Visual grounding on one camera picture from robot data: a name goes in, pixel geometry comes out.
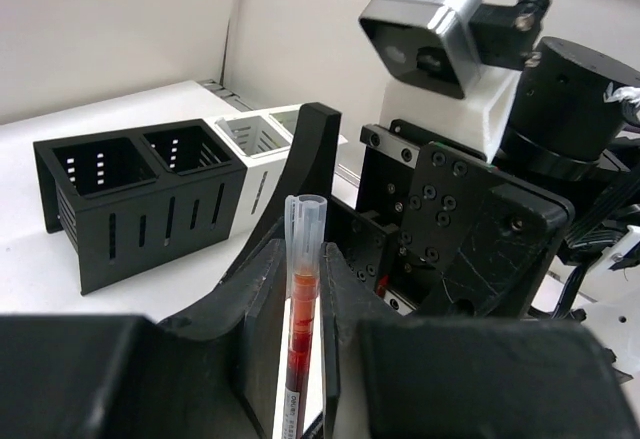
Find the orange-red gel pen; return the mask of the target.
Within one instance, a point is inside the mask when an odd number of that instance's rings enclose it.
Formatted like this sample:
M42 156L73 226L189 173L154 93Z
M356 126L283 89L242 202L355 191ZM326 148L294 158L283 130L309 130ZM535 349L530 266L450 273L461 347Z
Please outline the orange-red gel pen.
M326 198L311 194L290 195L284 204L290 309L281 423L283 438L300 438L303 434L327 207Z

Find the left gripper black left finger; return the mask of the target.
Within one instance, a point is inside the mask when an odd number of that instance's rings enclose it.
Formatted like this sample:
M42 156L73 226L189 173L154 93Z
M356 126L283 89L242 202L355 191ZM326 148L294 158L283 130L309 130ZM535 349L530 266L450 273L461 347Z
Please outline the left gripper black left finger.
M134 315L1 320L5 438L267 438L285 247L159 323Z

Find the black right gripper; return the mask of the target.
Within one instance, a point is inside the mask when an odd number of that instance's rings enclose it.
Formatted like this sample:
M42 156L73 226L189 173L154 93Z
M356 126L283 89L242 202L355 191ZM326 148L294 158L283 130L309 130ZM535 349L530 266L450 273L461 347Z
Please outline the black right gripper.
M572 204L403 120L360 139L356 203L334 201L329 219L357 281L425 315L524 317Z

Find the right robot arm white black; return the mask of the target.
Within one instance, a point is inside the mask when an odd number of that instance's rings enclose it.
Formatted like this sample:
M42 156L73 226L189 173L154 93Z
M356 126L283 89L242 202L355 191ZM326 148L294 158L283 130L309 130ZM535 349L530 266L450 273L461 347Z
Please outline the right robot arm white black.
M334 205L329 240L361 269L379 257L379 289L395 289L427 316L524 315L553 257L573 266L554 309L566 317L587 270L639 221L639 145L619 133L636 106L615 93L635 86L629 66L555 37L537 43L479 33L481 61L520 75L491 156L462 136L461 99L444 112L452 67L422 32L386 26L370 35L395 46L421 99L381 128L366 126L356 205Z

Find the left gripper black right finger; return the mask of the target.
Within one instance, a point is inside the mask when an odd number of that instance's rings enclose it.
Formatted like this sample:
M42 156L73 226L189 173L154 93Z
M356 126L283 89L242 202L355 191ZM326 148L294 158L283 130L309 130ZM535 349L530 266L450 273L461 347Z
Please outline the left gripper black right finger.
M402 316L338 246L320 259L328 438L626 438L630 406L569 321Z

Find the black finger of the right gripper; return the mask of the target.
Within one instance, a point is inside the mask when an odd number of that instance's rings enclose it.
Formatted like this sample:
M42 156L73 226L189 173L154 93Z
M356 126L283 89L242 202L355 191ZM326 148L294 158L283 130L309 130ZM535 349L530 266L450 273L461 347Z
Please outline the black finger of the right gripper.
M248 264L272 239L284 237L284 201L289 195L331 195L341 113L322 103L306 103L298 113L292 146L265 211L244 247L221 277L223 283Z

